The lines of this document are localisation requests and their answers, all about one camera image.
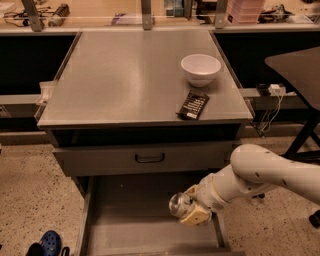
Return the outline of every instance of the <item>gray cabinet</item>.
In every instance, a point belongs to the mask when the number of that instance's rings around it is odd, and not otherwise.
[[[210,97],[199,120],[181,120],[193,53],[222,72],[197,89]],[[191,231],[168,201],[223,168],[251,119],[209,31],[84,32],[38,123],[86,198],[76,255],[231,255],[221,217]]]

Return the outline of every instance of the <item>open drawer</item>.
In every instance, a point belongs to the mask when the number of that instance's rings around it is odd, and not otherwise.
[[[187,227],[171,216],[173,194],[198,183],[202,172],[91,177],[75,256],[245,255],[228,248],[221,215]]]
[[[222,168],[235,141],[55,148],[66,176],[96,176]]]

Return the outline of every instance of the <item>cable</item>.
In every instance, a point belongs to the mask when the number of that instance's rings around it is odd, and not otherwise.
[[[277,104],[277,108],[272,110],[268,115],[267,115],[267,123],[261,128],[261,132],[269,132],[271,130],[271,123],[273,122],[273,120],[276,118],[276,116],[278,115],[280,109],[281,109],[281,102],[283,100],[283,96],[285,94],[285,91],[283,91],[283,93],[281,95],[279,95],[276,90],[272,89],[272,93],[274,93],[277,98],[278,98],[278,104]]]
[[[61,256],[69,256],[69,255],[70,255],[70,248],[66,246],[62,249]]]
[[[46,14],[52,15],[54,13],[52,11],[49,11],[50,9],[51,9],[51,6],[38,8],[37,11],[39,13],[39,18],[49,18],[50,16],[47,16]],[[19,28],[29,26],[29,17],[25,12],[25,10],[20,13],[7,12],[4,14],[3,19],[7,24],[12,24]],[[8,21],[8,19],[13,19],[14,21],[22,20],[22,25],[18,25],[15,22]]]

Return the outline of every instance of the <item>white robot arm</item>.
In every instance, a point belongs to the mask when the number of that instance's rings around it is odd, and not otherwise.
[[[320,166],[295,162],[257,145],[236,148],[228,166],[175,194],[169,209],[180,222],[198,225],[239,197],[252,197],[284,187],[320,205]]]

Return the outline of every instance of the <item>tabletop surface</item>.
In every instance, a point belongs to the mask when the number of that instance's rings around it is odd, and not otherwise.
[[[203,88],[210,100],[197,121],[176,115],[191,86],[181,60],[208,54],[222,62]],[[38,123],[59,126],[183,125],[251,119],[207,30],[83,32]]]
[[[320,110],[320,47],[270,56],[265,63],[290,82],[310,107]]]

